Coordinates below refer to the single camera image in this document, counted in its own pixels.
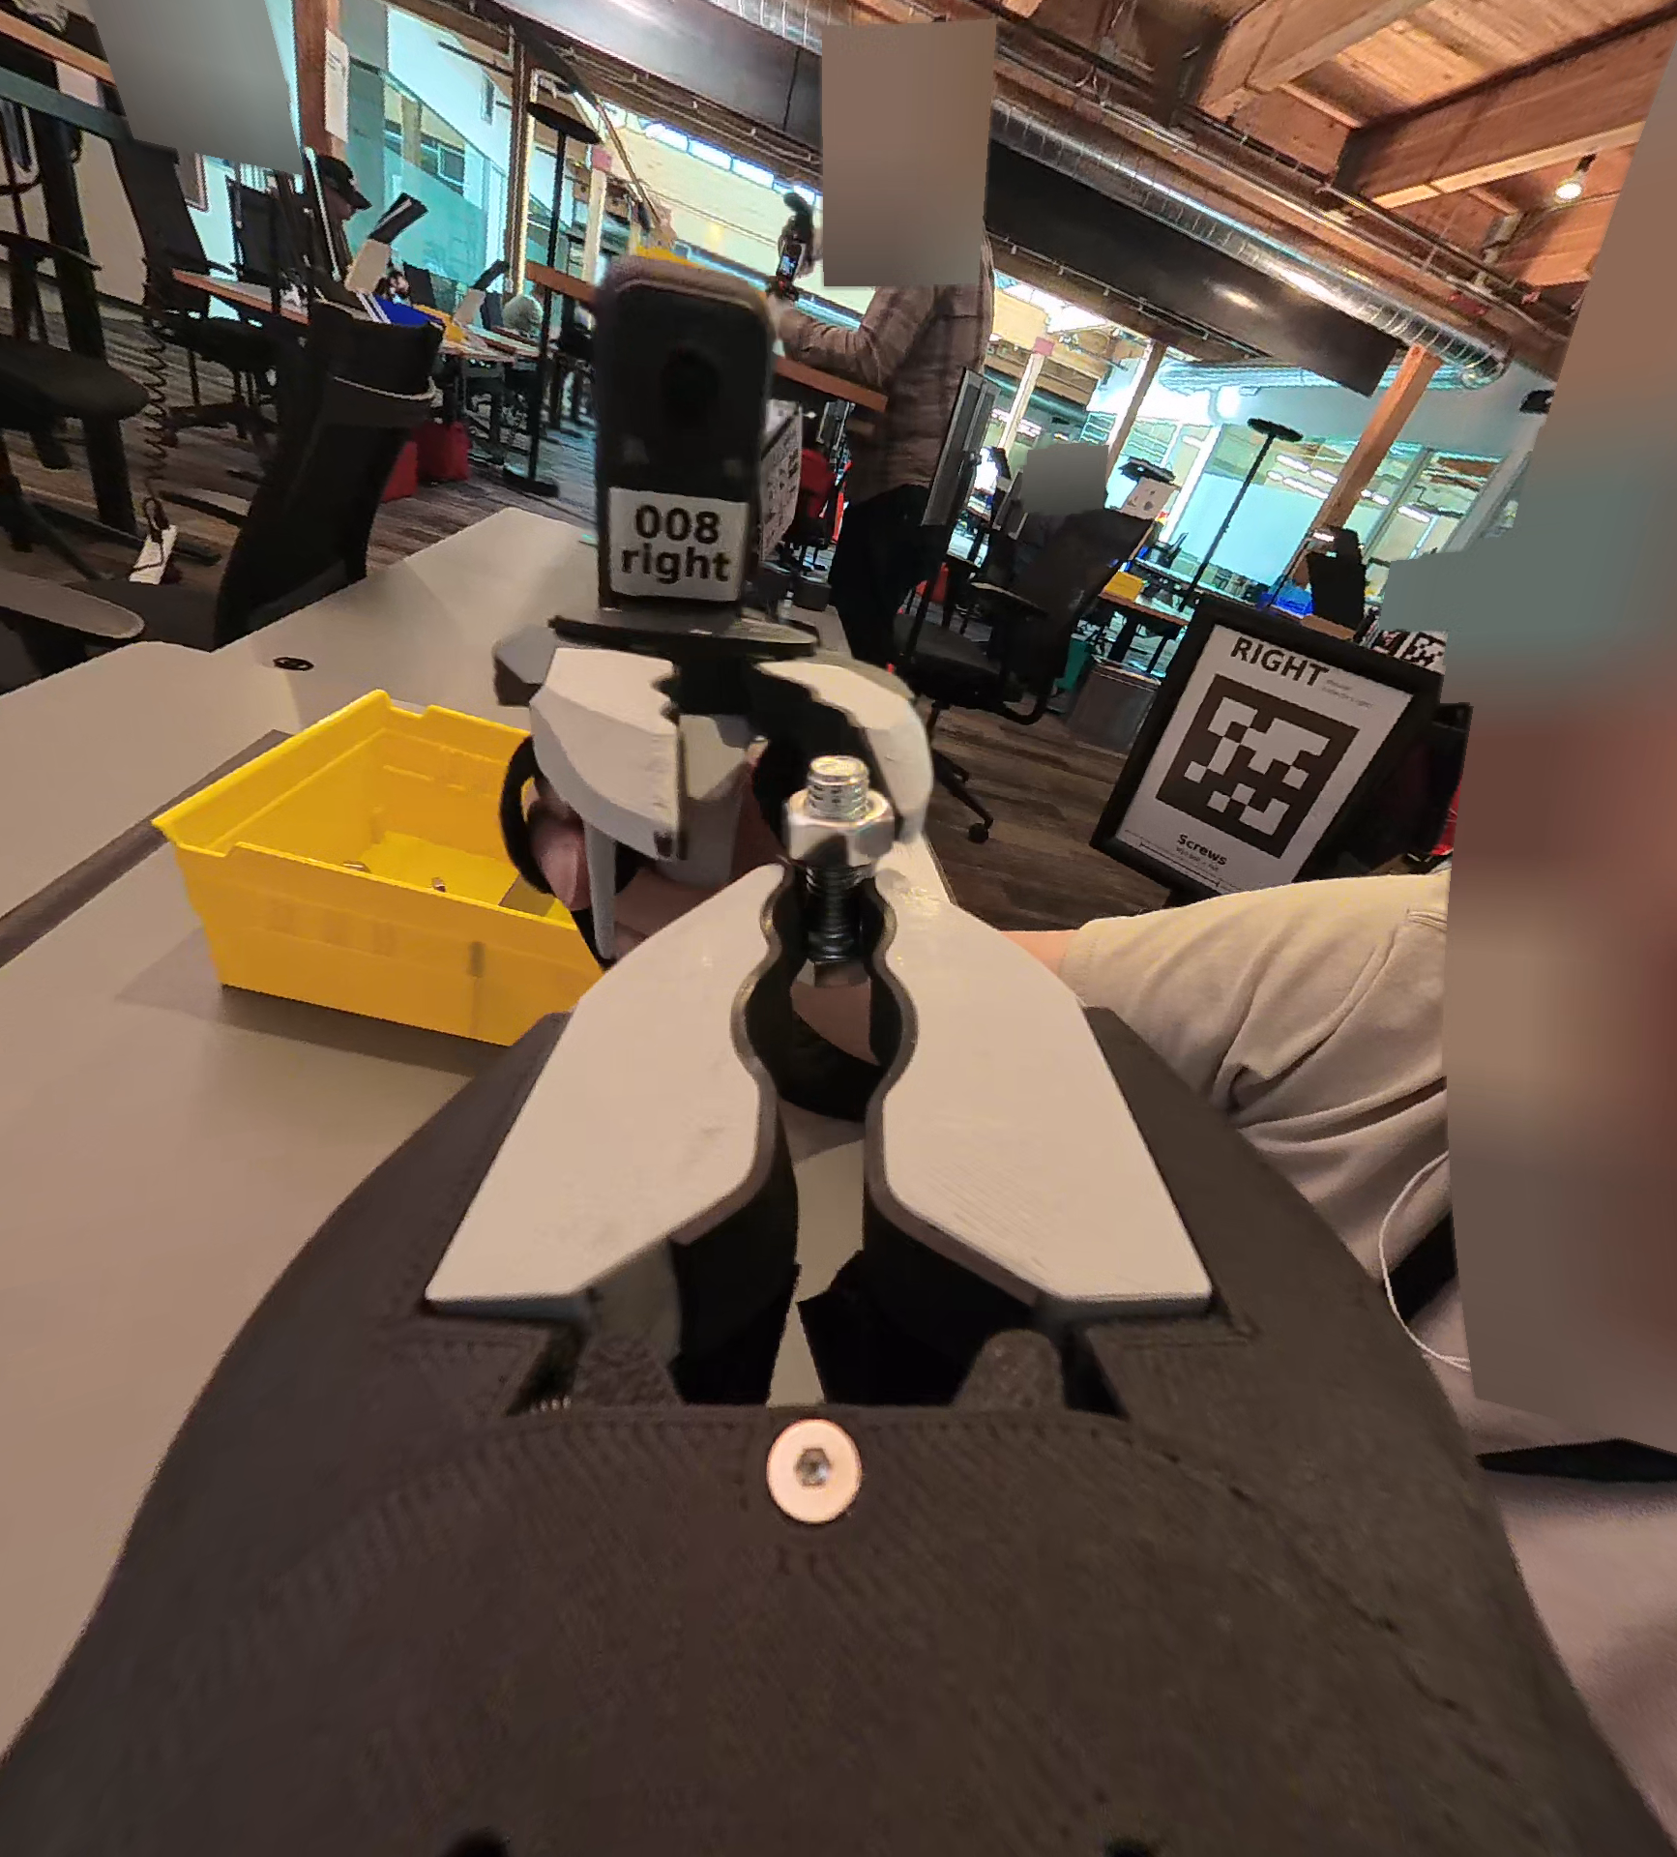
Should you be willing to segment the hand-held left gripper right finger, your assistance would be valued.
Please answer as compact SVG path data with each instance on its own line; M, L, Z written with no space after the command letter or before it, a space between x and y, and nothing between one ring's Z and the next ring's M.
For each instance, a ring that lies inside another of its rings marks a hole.
M1075 996L904 874L875 897L899 1038L866 1120L875 1230L1034 1319L1202 1311L1212 1280Z

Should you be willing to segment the silver ceiling duct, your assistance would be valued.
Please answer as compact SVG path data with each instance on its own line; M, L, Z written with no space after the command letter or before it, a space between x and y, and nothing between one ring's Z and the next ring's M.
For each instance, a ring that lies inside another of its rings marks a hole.
M1115 139L1067 131L995 98L988 131L992 239L1226 348L1369 392L1419 346L1489 383L1512 359L1492 334L1332 255L1210 203Z

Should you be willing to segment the person's right hand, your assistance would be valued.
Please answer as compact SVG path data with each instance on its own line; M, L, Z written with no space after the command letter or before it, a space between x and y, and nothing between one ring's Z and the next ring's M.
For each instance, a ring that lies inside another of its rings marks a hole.
M574 918L581 913L593 915L583 824L578 814L558 800L537 799L525 812L525 824L529 851L547 891L558 897ZM781 843L763 822L756 797L744 795L732 837L732 878L783 862ZM684 884L657 866L639 866L612 901L614 951L618 957L630 953L709 895L709 889ZM817 986L806 978L792 982L788 998L798 1023L835 1050L864 1062L875 1058L868 982Z

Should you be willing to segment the person's beige shirt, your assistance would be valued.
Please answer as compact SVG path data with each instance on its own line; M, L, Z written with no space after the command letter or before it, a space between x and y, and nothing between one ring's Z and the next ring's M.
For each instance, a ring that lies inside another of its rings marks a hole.
M1386 1284L1496 1508L1539 1621L1593 1723L1677 1847L1677 1452L1475 1394L1454 1280Z

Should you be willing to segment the framed black-white marker sign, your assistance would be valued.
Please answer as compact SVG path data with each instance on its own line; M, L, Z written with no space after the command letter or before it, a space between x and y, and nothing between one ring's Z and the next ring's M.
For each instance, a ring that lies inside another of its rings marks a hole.
M1440 640L1388 655L1200 593L1092 849L1171 905L1429 855L1467 733L1442 655Z

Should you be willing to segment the black floor lamp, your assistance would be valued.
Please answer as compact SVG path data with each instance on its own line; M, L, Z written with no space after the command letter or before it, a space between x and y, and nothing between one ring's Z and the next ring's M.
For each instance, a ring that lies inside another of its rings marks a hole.
M1282 421L1274 421L1274 419L1262 417L1262 415L1253 415L1253 417L1247 421L1247 429L1251 429L1251 431L1257 433L1257 437L1258 437L1257 452L1253 452L1251 462L1245 466L1243 475L1241 475L1241 479L1239 479L1239 483L1237 483L1237 487L1235 487L1229 503L1226 504L1226 510L1224 510L1224 514L1222 514L1222 518L1220 518L1220 522L1218 522L1218 526L1216 526L1216 532L1212 533L1210 541L1204 545L1202 553L1197 557L1197 566L1193 568L1193 572L1189 574L1189 578L1185 580L1185 584L1183 584L1183 588L1181 588L1179 597L1181 597L1181 601L1185 601L1187 605L1197 597L1198 588L1200 588L1200 584L1202 584L1202 580L1204 580L1204 574L1206 574L1206 570L1212 566L1212 563L1214 563L1214 559L1216 559L1216 555L1218 555L1218 551L1220 551L1220 547L1222 547L1222 541L1224 541L1224 537L1226 537L1226 533L1227 533L1233 518L1237 516L1237 510L1241 508L1241 504L1243 504L1243 501L1245 501L1245 495L1249 493L1255 477L1258 475L1260 468L1262 468L1262 466L1266 464L1266 460L1268 460L1268 452L1270 452L1276 445L1293 445L1293 443L1297 443L1297 441L1301 439L1301 433L1299 433L1297 429L1293 429L1293 427L1289 427L1289 425L1286 425L1286 423L1282 423Z

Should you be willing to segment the yellow plastic bin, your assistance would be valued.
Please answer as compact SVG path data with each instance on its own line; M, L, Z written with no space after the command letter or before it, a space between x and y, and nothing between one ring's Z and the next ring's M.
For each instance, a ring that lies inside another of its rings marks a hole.
M525 740L373 690L158 812L222 986L489 1046L572 1009L601 976L574 920L498 907Z

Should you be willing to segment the black office chair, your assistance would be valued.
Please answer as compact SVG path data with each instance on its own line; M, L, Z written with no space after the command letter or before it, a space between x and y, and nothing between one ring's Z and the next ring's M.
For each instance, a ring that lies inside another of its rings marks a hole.
M44 549L80 576L92 576L92 564L69 533L108 545L140 543L129 526L32 499L15 475L9 435L26 437L44 468L67 470L67 423L121 431L146 402L146 390L106 359L0 332L0 533L15 551Z
M231 646L357 584L386 483L434 404L442 330L318 301L293 375L276 390L276 441L231 545L204 634Z
M1007 584L974 578L957 605L974 638L914 619L893 661L935 740L947 711L1034 727L1050 710L1082 613L1150 537L1156 518L1123 508L1065 516Z

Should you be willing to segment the steel hex nut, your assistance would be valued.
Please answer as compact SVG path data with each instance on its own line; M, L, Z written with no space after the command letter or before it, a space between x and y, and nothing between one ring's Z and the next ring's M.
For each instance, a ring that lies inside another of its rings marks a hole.
M897 847L897 814L872 791L852 816L825 816L810 791L792 793L783 808L779 841L804 870L872 870Z

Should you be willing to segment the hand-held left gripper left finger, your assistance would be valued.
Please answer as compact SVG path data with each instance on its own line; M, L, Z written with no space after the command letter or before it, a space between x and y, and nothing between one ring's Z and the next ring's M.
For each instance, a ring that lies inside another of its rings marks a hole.
M431 1309L682 1321L678 1247L763 1187L779 1096L746 1009L785 870L750 870L576 1004L434 1265Z

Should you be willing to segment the person's right forearm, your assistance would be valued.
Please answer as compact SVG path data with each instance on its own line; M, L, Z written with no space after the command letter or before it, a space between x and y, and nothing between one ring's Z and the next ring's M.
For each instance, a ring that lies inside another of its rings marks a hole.
M1378 1276L1452 1209L1452 866L1007 932L1218 1110Z

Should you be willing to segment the steel hex bolt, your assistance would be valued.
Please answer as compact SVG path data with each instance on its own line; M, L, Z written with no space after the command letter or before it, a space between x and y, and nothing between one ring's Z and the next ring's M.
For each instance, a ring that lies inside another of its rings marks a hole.
M852 818L870 793L866 764L854 754L821 754L806 768L802 787L812 806L831 818ZM845 963L854 946L854 889L860 870L800 868L806 893L806 949L814 965Z

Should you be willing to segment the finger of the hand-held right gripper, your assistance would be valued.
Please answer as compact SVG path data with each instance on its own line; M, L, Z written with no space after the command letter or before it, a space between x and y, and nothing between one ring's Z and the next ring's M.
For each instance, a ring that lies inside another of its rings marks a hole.
M757 806L779 828L786 800L821 756L866 764L893 812L895 841L922 839L933 795L933 752L912 696L887 671L837 657L757 665Z
M668 684L676 663L645 651L558 644L529 702L537 781L585 845L661 866L684 851L682 744Z

